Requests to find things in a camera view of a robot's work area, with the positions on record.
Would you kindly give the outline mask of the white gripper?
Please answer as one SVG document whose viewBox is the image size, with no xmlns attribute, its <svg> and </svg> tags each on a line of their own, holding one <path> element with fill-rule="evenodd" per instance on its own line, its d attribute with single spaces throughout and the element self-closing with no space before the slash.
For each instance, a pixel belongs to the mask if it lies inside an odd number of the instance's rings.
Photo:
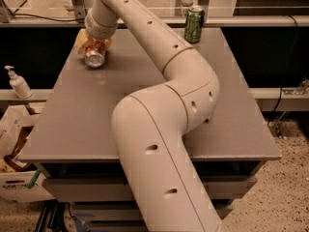
<svg viewBox="0 0 309 232">
<path fill-rule="evenodd" d="M 90 36 L 102 40 L 101 46 L 106 51 L 112 44 L 111 37 L 117 30 L 118 19 L 117 14 L 107 5 L 95 0 L 85 18 L 86 29 L 80 29 L 76 36 L 74 43 L 76 52 L 81 54 L 92 43 Z"/>
</svg>

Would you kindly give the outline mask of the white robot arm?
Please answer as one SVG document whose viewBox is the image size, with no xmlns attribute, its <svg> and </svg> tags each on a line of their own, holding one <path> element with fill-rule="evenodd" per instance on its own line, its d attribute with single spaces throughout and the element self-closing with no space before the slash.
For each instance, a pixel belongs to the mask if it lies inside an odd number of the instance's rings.
<svg viewBox="0 0 309 232">
<path fill-rule="evenodd" d="M 219 95 L 217 75 L 190 43 L 139 0 L 94 0 L 77 49 L 110 38 L 122 20 L 164 76 L 118 102 L 111 128 L 127 181 L 149 232 L 224 232 L 183 144 Z"/>
</svg>

